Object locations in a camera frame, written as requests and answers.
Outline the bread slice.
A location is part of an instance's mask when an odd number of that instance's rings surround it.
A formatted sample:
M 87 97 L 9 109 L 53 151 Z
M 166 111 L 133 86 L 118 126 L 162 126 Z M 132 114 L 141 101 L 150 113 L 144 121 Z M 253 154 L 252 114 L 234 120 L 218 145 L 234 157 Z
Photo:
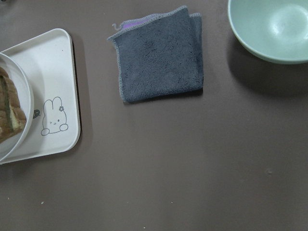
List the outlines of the bread slice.
M 0 68 L 0 142 L 19 134 L 27 119 L 20 107 L 18 93 L 8 73 Z

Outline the grey round plate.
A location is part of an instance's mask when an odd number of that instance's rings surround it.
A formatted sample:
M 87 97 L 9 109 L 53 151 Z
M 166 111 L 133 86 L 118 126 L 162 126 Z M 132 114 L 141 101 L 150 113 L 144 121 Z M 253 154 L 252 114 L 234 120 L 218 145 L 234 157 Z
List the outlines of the grey round plate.
M 24 111 L 27 119 L 25 128 L 22 132 L 0 143 L 0 163 L 3 164 L 8 157 L 21 147 L 28 136 L 33 120 L 34 95 L 25 72 L 12 58 L 1 53 L 0 67 L 5 69 L 9 78 L 13 81 L 18 93 L 20 107 Z

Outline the cream rabbit serving tray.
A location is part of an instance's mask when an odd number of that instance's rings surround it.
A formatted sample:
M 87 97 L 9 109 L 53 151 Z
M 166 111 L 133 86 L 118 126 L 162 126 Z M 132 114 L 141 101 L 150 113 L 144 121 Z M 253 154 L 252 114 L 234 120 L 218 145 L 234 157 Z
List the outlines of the cream rabbit serving tray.
M 3 163 L 70 150 L 80 136 L 73 44 L 60 28 L 3 50 L 32 87 L 34 109 L 26 140 Z

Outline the grey folded cloth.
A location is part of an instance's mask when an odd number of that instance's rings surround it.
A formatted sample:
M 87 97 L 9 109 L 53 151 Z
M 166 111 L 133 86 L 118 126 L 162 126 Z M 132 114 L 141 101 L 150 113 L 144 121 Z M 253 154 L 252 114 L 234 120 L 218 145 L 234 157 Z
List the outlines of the grey folded cloth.
M 186 6 L 124 21 L 108 41 L 116 51 L 125 102 L 203 88 L 202 17 Z

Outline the mint green bowl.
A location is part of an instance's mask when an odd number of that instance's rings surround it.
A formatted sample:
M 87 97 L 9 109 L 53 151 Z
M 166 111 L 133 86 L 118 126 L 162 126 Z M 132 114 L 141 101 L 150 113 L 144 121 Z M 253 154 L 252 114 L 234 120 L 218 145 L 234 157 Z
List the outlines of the mint green bowl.
M 230 0 L 228 19 L 238 41 L 254 56 L 276 64 L 307 63 L 306 0 Z

